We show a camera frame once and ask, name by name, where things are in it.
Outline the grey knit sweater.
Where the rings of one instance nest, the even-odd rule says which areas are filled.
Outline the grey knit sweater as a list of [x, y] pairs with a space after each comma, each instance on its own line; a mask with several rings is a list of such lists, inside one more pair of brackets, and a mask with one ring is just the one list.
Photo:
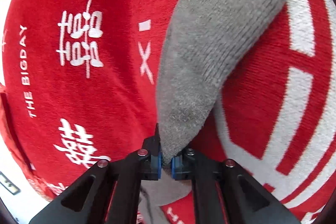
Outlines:
[[222, 160], [212, 110], [222, 87], [279, 14], [286, 0], [142, 0], [161, 19], [164, 37], [156, 83], [163, 178], [144, 181], [139, 210], [146, 223], [167, 223], [165, 205], [191, 211], [189, 181], [170, 173], [187, 145]]

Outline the red printed bed blanket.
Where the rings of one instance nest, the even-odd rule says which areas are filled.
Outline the red printed bed blanket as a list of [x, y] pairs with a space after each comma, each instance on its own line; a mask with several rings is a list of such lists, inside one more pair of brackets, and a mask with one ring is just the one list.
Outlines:
[[[2, 136], [40, 194], [155, 133], [165, 34], [142, 0], [11, 0], [5, 16]], [[234, 159], [315, 222], [335, 188], [334, 1], [286, 0], [212, 115], [225, 153], [214, 160]]]

